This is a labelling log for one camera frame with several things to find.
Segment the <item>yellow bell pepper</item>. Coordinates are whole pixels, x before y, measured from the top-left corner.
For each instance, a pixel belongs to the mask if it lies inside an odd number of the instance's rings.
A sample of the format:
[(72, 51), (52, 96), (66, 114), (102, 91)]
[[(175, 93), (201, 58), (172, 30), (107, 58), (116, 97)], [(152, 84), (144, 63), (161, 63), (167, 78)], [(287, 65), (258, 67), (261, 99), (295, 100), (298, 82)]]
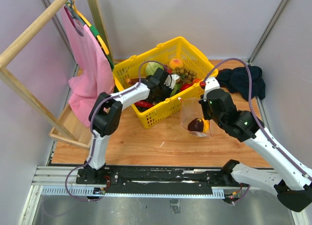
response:
[(204, 118), (201, 119), (202, 120), (202, 123), (203, 123), (203, 130), (202, 132), (207, 132), (210, 128), (210, 121), (209, 120), (206, 120)]

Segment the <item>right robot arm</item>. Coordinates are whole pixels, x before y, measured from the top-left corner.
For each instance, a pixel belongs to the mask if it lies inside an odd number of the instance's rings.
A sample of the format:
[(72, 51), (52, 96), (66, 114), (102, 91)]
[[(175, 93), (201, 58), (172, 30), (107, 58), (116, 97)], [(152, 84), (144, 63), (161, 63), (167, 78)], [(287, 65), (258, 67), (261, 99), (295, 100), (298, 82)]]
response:
[(203, 115), (229, 136), (259, 153), (275, 174), (229, 160), (221, 169), (221, 181), (257, 187), (276, 196), (288, 209), (301, 212), (312, 202), (312, 170), (279, 143), (264, 123), (250, 111), (237, 110), (231, 95), (220, 89), (207, 89), (199, 100)]

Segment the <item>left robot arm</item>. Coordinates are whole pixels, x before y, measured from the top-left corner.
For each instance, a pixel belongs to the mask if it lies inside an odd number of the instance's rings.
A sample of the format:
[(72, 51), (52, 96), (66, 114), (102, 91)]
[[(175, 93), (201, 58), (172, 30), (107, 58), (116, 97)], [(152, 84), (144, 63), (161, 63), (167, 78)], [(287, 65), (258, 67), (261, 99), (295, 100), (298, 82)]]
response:
[(139, 78), (129, 88), (113, 93), (101, 93), (89, 115), (92, 144), (83, 165), (87, 178), (94, 184), (104, 179), (106, 150), (112, 134), (117, 130), (122, 111), (139, 101), (162, 102), (169, 98), (176, 79), (161, 68), (152, 76)]

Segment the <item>clear zip top bag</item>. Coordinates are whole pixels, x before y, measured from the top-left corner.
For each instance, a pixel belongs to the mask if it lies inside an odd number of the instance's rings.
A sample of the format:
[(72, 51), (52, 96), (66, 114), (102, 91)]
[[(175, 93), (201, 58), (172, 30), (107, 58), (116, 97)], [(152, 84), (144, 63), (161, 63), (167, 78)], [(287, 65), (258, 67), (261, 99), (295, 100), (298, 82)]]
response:
[(187, 130), (188, 124), (195, 118), (204, 118), (199, 100), (196, 98), (182, 99), (178, 97), (181, 104), (180, 126), (193, 136), (199, 138), (212, 137), (211, 126), (207, 132), (192, 132)]

